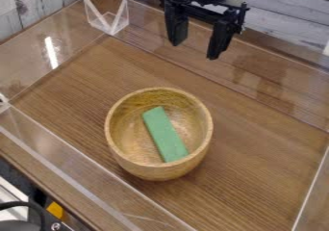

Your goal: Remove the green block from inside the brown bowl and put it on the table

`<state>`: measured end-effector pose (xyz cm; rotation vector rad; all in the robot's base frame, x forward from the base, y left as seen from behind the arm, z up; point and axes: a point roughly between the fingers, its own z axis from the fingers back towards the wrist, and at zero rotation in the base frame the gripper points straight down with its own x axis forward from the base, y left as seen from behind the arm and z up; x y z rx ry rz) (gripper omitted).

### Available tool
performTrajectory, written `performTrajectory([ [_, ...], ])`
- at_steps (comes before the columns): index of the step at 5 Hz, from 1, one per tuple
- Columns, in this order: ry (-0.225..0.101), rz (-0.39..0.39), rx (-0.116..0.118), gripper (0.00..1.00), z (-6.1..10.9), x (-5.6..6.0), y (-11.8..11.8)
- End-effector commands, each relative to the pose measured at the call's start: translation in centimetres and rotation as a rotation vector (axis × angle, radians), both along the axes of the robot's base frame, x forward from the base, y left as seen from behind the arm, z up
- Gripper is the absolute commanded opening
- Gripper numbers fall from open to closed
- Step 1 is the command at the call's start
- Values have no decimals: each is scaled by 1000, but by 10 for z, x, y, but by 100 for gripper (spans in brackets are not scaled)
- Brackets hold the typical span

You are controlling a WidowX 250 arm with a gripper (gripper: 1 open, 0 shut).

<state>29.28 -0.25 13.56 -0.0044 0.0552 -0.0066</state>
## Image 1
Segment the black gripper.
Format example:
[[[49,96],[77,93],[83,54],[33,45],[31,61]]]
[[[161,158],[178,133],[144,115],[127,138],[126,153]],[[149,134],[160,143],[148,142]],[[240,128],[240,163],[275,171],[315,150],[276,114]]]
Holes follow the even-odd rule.
[[[208,58],[216,60],[226,51],[234,33],[245,28],[245,19],[251,7],[244,0],[168,0],[165,3],[165,19],[168,37],[174,46],[188,38],[189,18],[186,13],[198,20],[214,24],[208,49]]]

